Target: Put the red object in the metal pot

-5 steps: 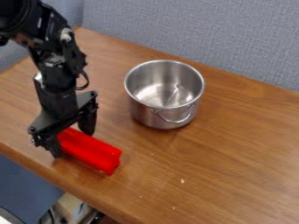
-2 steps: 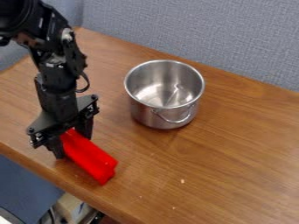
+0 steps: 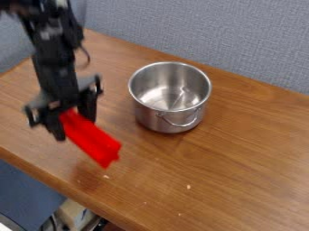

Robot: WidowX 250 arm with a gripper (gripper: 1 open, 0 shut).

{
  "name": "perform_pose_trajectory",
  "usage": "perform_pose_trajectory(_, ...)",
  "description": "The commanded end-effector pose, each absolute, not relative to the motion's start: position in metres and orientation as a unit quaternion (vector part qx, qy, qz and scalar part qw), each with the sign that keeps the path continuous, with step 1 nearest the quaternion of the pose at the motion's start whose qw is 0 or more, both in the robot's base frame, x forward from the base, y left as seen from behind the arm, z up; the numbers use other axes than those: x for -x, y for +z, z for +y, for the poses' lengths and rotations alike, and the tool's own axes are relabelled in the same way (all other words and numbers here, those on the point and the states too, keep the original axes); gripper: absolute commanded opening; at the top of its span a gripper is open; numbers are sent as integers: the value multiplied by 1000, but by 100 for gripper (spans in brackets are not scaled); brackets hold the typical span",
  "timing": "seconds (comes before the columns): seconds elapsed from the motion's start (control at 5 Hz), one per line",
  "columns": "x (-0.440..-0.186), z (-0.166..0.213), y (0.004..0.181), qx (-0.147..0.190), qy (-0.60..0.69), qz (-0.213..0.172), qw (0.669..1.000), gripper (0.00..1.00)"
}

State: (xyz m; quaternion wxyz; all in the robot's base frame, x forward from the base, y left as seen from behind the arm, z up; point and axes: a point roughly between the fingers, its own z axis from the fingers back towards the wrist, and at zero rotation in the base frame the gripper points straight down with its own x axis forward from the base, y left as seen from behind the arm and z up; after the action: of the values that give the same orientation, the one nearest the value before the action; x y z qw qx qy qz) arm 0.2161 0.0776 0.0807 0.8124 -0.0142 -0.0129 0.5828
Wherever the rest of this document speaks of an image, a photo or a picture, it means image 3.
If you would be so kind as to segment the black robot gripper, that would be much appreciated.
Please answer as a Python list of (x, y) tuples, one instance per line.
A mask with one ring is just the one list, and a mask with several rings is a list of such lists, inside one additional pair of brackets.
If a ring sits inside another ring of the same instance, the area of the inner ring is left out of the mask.
[(22, 107), (29, 126), (44, 125), (58, 142), (66, 138), (58, 113), (76, 107), (90, 122), (96, 120), (96, 99), (102, 94), (101, 76), (78, 77), (70, 60), (61, 65), (44, 60), (38, 53), (30, 57), (40, 92)]

